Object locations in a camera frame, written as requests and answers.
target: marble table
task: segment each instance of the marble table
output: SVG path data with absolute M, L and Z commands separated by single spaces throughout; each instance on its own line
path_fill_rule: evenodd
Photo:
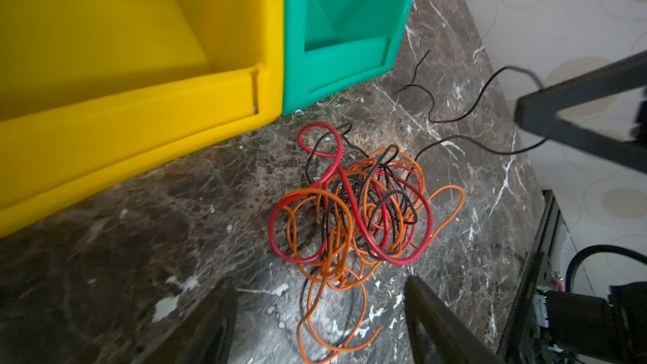
M 473 116 L 464 112 L 492 74 L 464 0 L 415 0 L 393 70 L 275 123 L 178 158 L 96 194 L 0 241 L 0 361 L 139 362 L 225 275 L 239 289 L 230 362 L 300 363 L 296 325 L 304 278 L 271 252 L 267 222 L 286 192 L 305 185 L 296 133 L 312 121 L 351 121 L 349 138 L 367 150 L 425 144 L 464 133 L 498 149 L 521 145 L 497 85 Z M 544 201 L 528 158 L 487 154 L 465 142 L 421 158 L 427 187 L 456 184 L 466 201 L 422 257 L 383 264 L 368 282 L 368 348 L 338 363 L 411 363 L 401 293 L 422 277 L 488 347 L 496 349 Z M 456 195 L 433 212 L 446 216 Z M 329 293 L 314 315 L 321 335 L 339 339 L 358 315 L 359 290 Z M 354 343 L 362 338 L 357 336 Z M 324 350 L 304 336 L 312 358 Z

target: yellow plastic bin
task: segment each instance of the yellow plastic bin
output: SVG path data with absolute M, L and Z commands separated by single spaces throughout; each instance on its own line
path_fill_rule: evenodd
M 0 3 L 0 237 L 281 113 L 284 0 Z

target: black hose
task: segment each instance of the black hose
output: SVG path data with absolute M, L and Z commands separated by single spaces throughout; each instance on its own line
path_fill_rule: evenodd
M 620 246 L 613 245 L 594 245 L 585 247 L 578 252 L 577 255 L 573 257 L 571 262 L 568 265 L 568 270 L 566 270 L 566 292 L 573 292 L 573 284 L 575 283 L 575 273 L 580 267 L 580 264 L 588 256 L 595 255 L 597 253 L 614 253 L 616 255 L 627 256 L 633 260 L 639 261 L 640 263 L 647 265 L 647 256 L 641 255 L 637 251 L 631 249 L 626 249 Z

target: cable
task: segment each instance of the cable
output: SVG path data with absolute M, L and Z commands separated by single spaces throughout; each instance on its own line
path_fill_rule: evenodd
M 304 134 L 315 127 L 326 129 L 315 142 L 313 148 L 308 147 L 303 139 Z M 364 320 L 366 314 L 366 288 L 364 283 L 372 277 L 377 267 L 383 261 L 397 265 L 414 262 L 427 248 L 440 230 L 456 216 L 463 205 L 465 191 L 455 185 L 447 185 L 436 190 L 431 196 L 425 196 L 425 177 L 422 168 L 407 155 L 402 154 L 398 147 L 390 145 L 367 155 L 367 158 L 352 163 L 347 169 L 340 166 L 344 156 L 344 142 L 352 145 L 345 138 L 351 125 L 339 133 L 325 123 L 309 124 L 297 135 L 301 147 L 309 153 L 306 162 L 306 177 L 310 186 L 297 189 L 284 195 L 272 211 L 268 224 L 270 245 L 274 253 L 281 258 L 296 263 L 303 275 L 311 281 L 306 312 L 297 325 L 297 342 L 299 350 L 306 363 L 313 363 L 305 352 L 302 343 L 302 327 L 307 323 L 312 335 L 330 354 L 323 364 L 335 359 L 342 352 L 353 352 L 368 346 L 380 332 L 377 328 L 372 336 L 364 343 L 350 346 L 353 336 Z M 335 138 L 336 149 L 326 153 L 319 150 L 325 138 Z M 308 173 L 315 156 L 332 159 L 324 174 L 314 180 Z M 434 227 L 430 202 L 443 190 L 458 190 L 461 197 L 454 212 L 441 225 Z M 321 228 L 321 247 L 310 257 L 300 254 L 298 246 L 298 212 L 306 209 L 309 204 L 315 205 L 316 218 Z M 415 230 L 420 223 L 420 214 L 425 210 L 426 227 L 420 244 L 414 242 Z M 285 220 L 285 238 L 288 252 L 278 246 L 274 234 L 275 221 L 279 212 L 287 213 Z M 360 262 L 359 270 L 352 269 L 351 262 Z M 309 264 L 315 271 L 307 270 L 304 264 Z M 315 286 L 319 289 L 314 298 Z M 312 314 L 320 302 L 326 288 L 344 291 L 359 286 L 364 296 L 364 307 L 351 333 L 341 344 L 333 345 L 324 341 L 317 333 L 312 323 Z
M 573 257 L 571 262 L 568 265 L 566 270 L 566 292 L 573 292 L 573 285 L 575 284 L 575 274 L 577 269 L 580 267 L 580 264 L 584 262 L 589 256 L 598 254 L 598 253 L 614 253 L 616 255 L 627 256 L 630 259 L 639 261 L 640 263 L 647 265 L 647 256 L 638 253 L 637 251 L 626 249 L 625 247 L 613 246 L 613 245 L 594 245 L 585 247 L 578 252 L 577 255 Z
M 456 117 L 456 118 L 433 120 L 432 117 L 431 117 L 431 114 L 432 114 L 432 111 L 435 108 L 435 104 L 436 104 L 436 101 L 435 101 L 435 99 L 433 97 L 433 94 L 429 90 L 425 89 L 425 87 L 423 87 L 421 85 L 415 85 L 413 83 L 415 81 L 415 78 L 417 77 L 418 68 L 423 63 L 423 61 L 425 60 L 425 58 L 427 57 L 428 54 L 429 54 L 429 51 L 425 52 L 425 55 L 423 55 L 421 60 L 418 61 L 418 63 L 416 64 L 415 69 L 413 71 L 413 78 L 412 78 L 411 82 L 408 85 L 404 85 L 401 89 L 396 90 L 394 92 L 394 94 L 395 93 L 400 93 L 400 92 L 402 92 L 402 91 L 404 91 L 404 90 L 406 90 L 406 89 L 408 89 L 410 87 L 420 88 L 421 90 L 425 91 L 425 93 L 427 93 L 430 96 L 431 100 L 432 100 L 432 107 L 431 107 L 431 109 L 429 109 L 429 112 L 428 112 L 428 120 L 429 120 L 430 123 L 455 123 L 455 122 L 458 122 L 458 121 L 464 119 L 465 117 L 469 116 L 471 113 L 473 113 L 473 111 L 476 109 L 476 106 L 479 104 L 479 102 L 483 98 L 483 95 L 485 94 L 485 90 L 487 90 L 487 88 L 489 87 L 490 84 L 492 84 L 494 79 L 501 72 L 503 72 L 505 70 L 512 70 L 512 71 L 515 71 L 515 72 L 518 72 L 518 73 L 523 73 L 525 75 L 528 75 L 540 90 L 544 89 L 544 85 L 542 84 L 542 81 L 532 71 L 530 71 L 528 69 L 520 68 L 519 66 L 513 66 L 513 65 L 504 66 L 503 68 L 498 69 L 496 72 L 494 72 L 492 74 L 492 76 L 490 76 L 490 78 L 487 80 L 487 82 L 481 88 L 481 91 L 480 91 L 479 95 L 476 97 L 476 101 L 474 101 L 474 104 L 472 105 L 472 107 L 470 107 L 469 110 L 467 110 L 467 112 L 465 112 L 463 115 L 461 115 L 459 117 Z M 441 140 L 439 140 L 437 142 L 434 142 L 434 143 L 432 143 L 430 145 L 425 146 L 420 152 L 418 152 L 418 154 L 415 156 L 415 158 L 413 160 L 417 161 L 418 158 L 420 158 L 420 156 L 428 149 L 431 149 L 431 148 L 433 148 L 435 146 L 438 146 L 438 145 L 440 145 L 440 144 L 442 144 L 444 142 L 451 141 L 451 140 L 456 140 L 456 139 L 458 139 L 458 140 L 467 140 L 467 141 L 473 143 L 474 145 L 478 146 L 479 148 L 481 148 L 483 150 L 486 150 L 486 151 L 488 151 L 490 153 L 493 153 L 495 155 L 500 155 L 500 156 L 519 155 L 521 153 L 528 152 L 529 150 L 536 149 L 536 148 L 542 146 L 544 143 L 546 143 L 548 141 L 547 138 L 544 138 L 541 141 L 539 141 L 538 143 L 536 143 L 534 145 L 531 145 L 529 147 L 526 147 L 526 148 L 522 148 L 522 149 L 518 149 L 518 150 L 511 150 L 511 151 L 503 151 L 503 150 L 491 149 L 491 148 L 487 147 L 486 145 L 483 145 L 482 143 L 476 141 L 472 137 L 468 137 L 466 135 L 456 134 L 456 135 L 450 135 L 447 138 L 443 138 L 443 139 L 441 139 Z

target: dark marble surface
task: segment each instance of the dark marble surface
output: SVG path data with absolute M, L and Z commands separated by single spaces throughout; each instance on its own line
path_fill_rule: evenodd
M 277 122 L 178 158 L 111 187 L 0 242 L 0 361 L 139 362 L 215 282 L 239 288 L 230 362 L 299 363 L 296 324 L 304 279 L 267 241 L 272 207 L 305 184 L 297 131 L 311 121 L 352 121 L 365 149 L 390 143 L 415 154 L 466 133 L 492 147 L 520 146 L 498 87 L 473 116 L 426 122 L 428 97 L 391 95 L 413 75 L 436 96 L 436 118 L 466 110 L 492 73 L 464 0 L 415 0 L 394 69 Z M 368 348 L 338 363 L 410 363 L 401 292 L 422 277 L 487 346 L 495 349 L 544 202 L 526 156 L 498 157 L 449 143 L 422 157 L 428 190 L 456 184 L 465 205 L 412 266 L 383 264 L 369 281 L 368 313 L 354 343 L 383 326 Z M 440 219 L 456 194 L 433 204 Z M 359 290 L 327 292 L 313 319 L 339 339 Z M 324 350 L 304 336 L 312 358 Z

